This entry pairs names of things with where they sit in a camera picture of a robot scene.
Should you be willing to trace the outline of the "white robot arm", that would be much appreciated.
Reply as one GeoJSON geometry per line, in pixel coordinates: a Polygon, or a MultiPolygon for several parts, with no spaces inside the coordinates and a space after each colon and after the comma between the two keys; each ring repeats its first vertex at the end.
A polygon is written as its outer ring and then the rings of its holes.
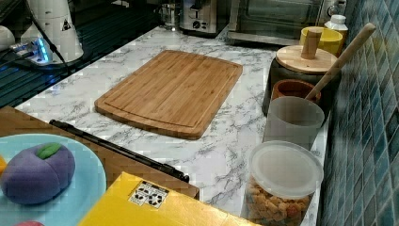
{"type": "Polygon", "coordinates": [[[27,4],[32,25],[22,34],[21,42],[1,28],[1,48],[39,66],[64,64],[84,54],[72,23],[68,0],[1,0],[1,21],[21,3],[27,4]]]}

